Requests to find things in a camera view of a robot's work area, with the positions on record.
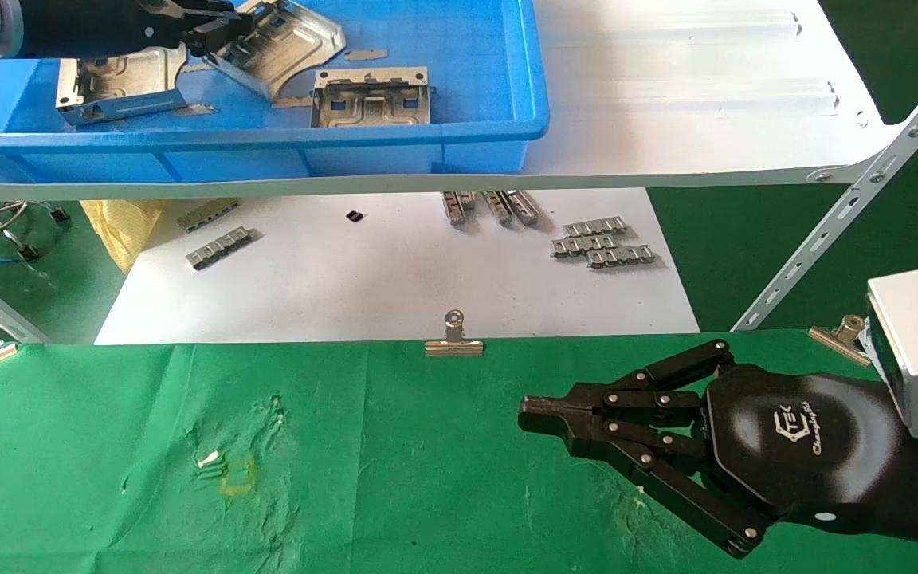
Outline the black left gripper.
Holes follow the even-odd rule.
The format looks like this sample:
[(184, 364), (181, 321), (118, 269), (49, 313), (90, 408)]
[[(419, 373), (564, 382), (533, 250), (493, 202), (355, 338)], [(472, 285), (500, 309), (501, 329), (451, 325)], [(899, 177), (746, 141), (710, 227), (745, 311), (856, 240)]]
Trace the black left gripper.
[[(253, 28), (251, 14), (230, 1), (69, 1), (69, 57), (108, 57), (183, 41), (205, 56), (240, 40)], [(220, 14), (188, 30), (187, 15)]]

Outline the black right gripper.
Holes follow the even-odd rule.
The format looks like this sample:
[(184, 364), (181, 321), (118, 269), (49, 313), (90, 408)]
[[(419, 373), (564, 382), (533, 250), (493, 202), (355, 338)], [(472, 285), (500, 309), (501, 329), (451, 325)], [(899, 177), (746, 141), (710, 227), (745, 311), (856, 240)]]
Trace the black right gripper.
[(714, 460), (737, 493), (777, 520), (877, 525), (879, 490), (906, 439), (883, 386), (733, 367), (728, 342), (704, 342), (613, 383), (575, 383), (564, 397), (525, 396), (520, 428), (561, 438), (573, 457), (612, 466), (721, 551), (743, 559), (762, 544), (770, 520), (710, 493), (658, 453), (655, 431), (630, 424), (692, 423), (702, 400), (685, 388), (727, 371), (704, 390), (704, 421)]

